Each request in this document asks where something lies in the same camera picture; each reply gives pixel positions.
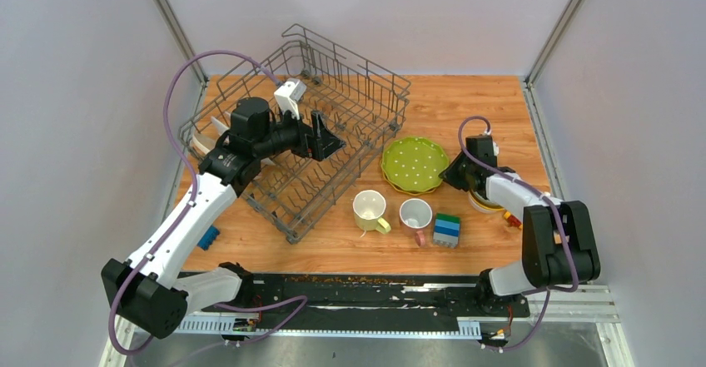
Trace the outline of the grey wire dish rack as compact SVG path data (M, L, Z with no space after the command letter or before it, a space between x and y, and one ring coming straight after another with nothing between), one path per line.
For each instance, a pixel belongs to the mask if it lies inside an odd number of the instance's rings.
M282 36L212 79L179 136L295 244L400 131L410 81L298 23Z

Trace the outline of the teal rimmed plate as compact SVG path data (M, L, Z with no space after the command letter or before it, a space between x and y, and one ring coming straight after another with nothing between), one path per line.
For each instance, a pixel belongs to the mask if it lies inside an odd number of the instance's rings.
M226 133L230 129L230 127L226 123L220 121L216 117L210 117L210 121L211 121L211 124L216 129L218 136L222 136L224 133Z

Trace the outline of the red and teal floral plate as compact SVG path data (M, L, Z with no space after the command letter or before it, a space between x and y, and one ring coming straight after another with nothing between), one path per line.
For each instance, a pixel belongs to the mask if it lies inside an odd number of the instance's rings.
M216 146L216 140L210 138L209 136L204 136L200 133L196 133L191 138L191 145L198 150L203 156L209 153Z

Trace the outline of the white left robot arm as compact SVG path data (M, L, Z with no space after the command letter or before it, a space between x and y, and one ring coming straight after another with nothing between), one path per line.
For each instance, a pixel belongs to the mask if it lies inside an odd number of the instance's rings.
M110 317L130 321L158 339L169 336L186 315L226 302L248 310L255 289L245 271L226 262L216 269L181 278L181 268L216 218L236 202L261 173L261 163L281 153L324 161L346 142L314 110L305 122L292 110L273 112L268 101L238 101L230 126L205 155L192 184L155 233L124 261L110 259L101 277L110 302Z

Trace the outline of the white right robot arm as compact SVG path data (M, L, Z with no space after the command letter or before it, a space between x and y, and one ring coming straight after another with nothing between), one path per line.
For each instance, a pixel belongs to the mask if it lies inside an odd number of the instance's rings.
M496 315L522 295L541 290L576 290L601 272L589 209L582 201L563 201L537 190L511 168L498 166L492 136L460 140L460 154L440 173L467 192L478 207L501 209L520 223L521 258L480 274L475 303Z

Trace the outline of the stacked teal and yellow bowls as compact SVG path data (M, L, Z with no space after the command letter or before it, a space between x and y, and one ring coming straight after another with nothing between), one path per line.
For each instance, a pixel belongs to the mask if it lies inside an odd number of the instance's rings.
M493 213L498 213L498 212L505 212L505 208L502 208L501 206L498 206L496 204L491 204L487 201L484 201L481 197L479 197L475 192L471 191L468 193L468 198L470 204L479 212L484 213L484 214L493 214Z

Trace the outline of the green scalloped plate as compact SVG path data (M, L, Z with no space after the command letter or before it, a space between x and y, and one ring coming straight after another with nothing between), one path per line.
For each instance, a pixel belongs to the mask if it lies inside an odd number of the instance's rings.
M382 153L383 177L396 190L425 194L438 188L440 173L450 164L444 149L425 137L408 136L393 141Z

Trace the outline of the pink mug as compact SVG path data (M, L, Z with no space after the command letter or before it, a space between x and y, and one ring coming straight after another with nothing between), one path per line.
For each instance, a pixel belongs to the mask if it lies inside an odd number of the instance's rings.
M400 205L400 227L405 233L411 235L419 247L425 247L427 244L426 230L432 218L432 208L420 198L407 199Z

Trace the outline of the green blue grey block stack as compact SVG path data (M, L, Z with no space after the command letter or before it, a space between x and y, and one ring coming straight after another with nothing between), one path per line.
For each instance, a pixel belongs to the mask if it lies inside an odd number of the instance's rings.
M460 218L437 213L433 226L432 242L449 248L456 248L460 242Z

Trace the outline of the small red yellow green toy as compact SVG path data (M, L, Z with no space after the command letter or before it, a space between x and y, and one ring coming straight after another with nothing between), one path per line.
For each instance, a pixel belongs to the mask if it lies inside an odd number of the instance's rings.
M504 218L504 220L506 221L506 223L507 223L508 226L514 227L514 228L517 228L517 229L520 229L520 230L522 229L522 226L523 226L522 221L519 220L519 219L518 219L517 217L515 217L514 215L512 215L510 212L506 211L506 212L503 214L503 218Z

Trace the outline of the yellow mug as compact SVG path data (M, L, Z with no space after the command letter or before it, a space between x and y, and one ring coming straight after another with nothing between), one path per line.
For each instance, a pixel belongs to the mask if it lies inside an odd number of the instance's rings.
M352 201L355 223L362 230L364 236L370 231L388 234L391 231L390 223L385 219L386 199L375 190L359 192Z

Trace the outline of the yellow red blue toy block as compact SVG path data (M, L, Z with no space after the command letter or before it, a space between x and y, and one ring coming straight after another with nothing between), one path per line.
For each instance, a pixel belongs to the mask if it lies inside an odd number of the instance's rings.
M219 235L220 231L215 226L210 226L197 242L197 246L202 250L208 250Z

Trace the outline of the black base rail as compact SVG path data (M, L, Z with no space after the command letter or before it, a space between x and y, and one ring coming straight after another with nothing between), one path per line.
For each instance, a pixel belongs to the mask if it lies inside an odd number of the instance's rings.
M276 335L348 338L492 340L514 343L523 329L547 323L610 324L619 315L607 287L582 285L492 301L480 297L476 275L354 275L254 273L232 301L244 312L207 306L162 318L159 334Z

